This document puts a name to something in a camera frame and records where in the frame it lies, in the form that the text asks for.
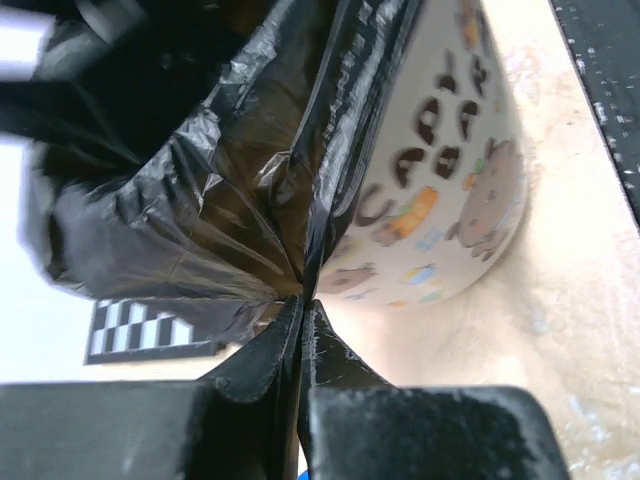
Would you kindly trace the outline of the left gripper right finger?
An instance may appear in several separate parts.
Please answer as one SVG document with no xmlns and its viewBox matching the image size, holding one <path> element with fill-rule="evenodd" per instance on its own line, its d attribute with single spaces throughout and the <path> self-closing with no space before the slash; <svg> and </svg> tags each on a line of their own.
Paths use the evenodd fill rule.
<svg viewBox="0 0 640 480">
<path fill-rule="evenodd" d="M 566 479 L 545 411 L 511 386 L 401 388 L 304 318 L 299 439 L 314 479 Z"/>
</svg>

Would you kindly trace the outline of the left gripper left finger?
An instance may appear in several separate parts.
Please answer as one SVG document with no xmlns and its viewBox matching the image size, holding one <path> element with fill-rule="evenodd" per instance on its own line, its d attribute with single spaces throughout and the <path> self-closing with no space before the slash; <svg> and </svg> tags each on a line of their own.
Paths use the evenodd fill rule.
<svg viewBox="0 0 640 480">
<path fill-rule="evenodd" d="M 196 380 L 1 389 L 5 479 L 293 479 L 304 302 Z"/>
</svg>

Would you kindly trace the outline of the beige round trash bin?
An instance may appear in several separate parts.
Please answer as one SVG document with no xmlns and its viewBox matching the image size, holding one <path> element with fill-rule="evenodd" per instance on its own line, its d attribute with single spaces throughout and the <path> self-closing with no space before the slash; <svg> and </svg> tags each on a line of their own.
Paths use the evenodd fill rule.
<svg viewBox="0 0 640 480">
<path fill-rule="evenodd" d="M 424 2 L 318 296 L 408 310 L 476 282 L 522 218 L 521 138 L 483 4 Z"/>
</svg>

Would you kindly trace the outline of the black trash bag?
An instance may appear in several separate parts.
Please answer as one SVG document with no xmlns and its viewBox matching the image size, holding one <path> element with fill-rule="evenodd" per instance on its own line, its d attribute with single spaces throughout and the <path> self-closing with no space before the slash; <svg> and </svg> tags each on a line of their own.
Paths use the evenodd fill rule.
<svg viewBox="0 0 640 480">
<path fill-rule="evenodd" d="M 419 1 L 23 1 L 55 18 L 1 128 L 42 275 L 243 343 L 347 229 Z"/>
</svg>

